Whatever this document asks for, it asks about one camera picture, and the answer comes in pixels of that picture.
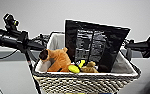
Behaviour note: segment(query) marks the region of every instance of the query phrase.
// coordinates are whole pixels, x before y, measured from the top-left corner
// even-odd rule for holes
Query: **wicker basket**
[[[140,77],[140,70],[119,52],[111,73],[36,72],[33,76],[47,93],[115,93]]]

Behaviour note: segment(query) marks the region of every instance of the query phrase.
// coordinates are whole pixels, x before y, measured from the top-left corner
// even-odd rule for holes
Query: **brown teddy bear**
[[[95,62],[91,61],[87,64],[87,66],[83,66],[81,68],[81,71],[85,73],[98,73],[98,71],[94,68],[94,66]]]
[[[48,68],[47,72],[69,72],[68,66],[71,64],[71,60],[67,55],[67,48],[49,50],[45,49],[39,54],[39,58],[42,62],[47,62],[53,58],[54,63]]]

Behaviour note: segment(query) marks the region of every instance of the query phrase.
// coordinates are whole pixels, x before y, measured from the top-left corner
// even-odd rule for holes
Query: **white wall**
[[[129,27],[127,39],[150,36],[150,0],[0,0],[0,28],[10,13],[33,38],[40,33],[64,31],[65,19]],[[12,49],[0,47],[0,51]]]

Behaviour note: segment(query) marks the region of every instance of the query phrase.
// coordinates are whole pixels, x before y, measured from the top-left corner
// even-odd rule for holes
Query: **plush toy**
[[[82,72],[85,73],[98,73],[98,71],[94,68],[95,62],[91,61],[87,64],[87,66],[83,66],[81,68]]]
[[[54,63],[48,68],[47,72],[69,72],[68,66],[71,64],[71,60],[67,55],[67,48],[49,50],[45,49],[39,54],[39,58],[42,62],[47,62],[53,58]]]

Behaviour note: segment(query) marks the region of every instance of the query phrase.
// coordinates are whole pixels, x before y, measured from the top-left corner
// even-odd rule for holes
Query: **black cable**
[[[17,50],[15,50],[14,52],[12,52],[12,53],[9,54],[9,55],[6,55],[6,56],[4,56],[4,57],[0,57],[0,59],[5,59],[5,58],[7,58],[7,57],[10,57],[10,56],[13,55],[15,52],[17,52]]]

